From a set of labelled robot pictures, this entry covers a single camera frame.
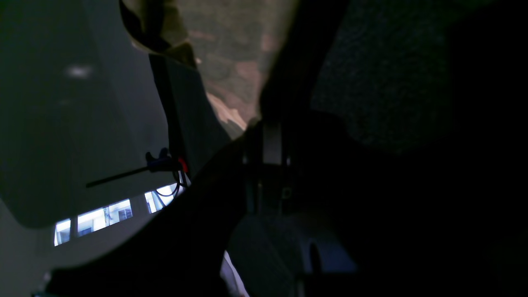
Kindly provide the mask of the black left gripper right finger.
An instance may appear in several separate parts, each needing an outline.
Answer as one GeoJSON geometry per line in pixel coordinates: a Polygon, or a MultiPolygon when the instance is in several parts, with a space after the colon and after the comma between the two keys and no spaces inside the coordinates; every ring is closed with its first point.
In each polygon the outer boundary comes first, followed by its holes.
{"type": "Polygon", "coordinates": [[[526,297],[527,173],[511,154],[426,147],[385,155],[313,113],[282,128],[296,199],[320,202],[358,265],[344,295],[526,297]],[[308,194],[301,180],[316,182],[308,194]]]}

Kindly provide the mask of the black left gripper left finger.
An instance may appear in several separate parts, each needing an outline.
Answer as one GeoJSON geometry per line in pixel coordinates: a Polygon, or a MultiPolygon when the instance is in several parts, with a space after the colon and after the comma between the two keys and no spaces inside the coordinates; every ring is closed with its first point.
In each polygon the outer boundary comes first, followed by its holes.
{"type": "Polygon", "coordinates": [[[47,297],[228,297],[224,251],[247,215],[262,213],[262,124],[221,149],[190,188],[107,254],[54,269],[47,297]]]}

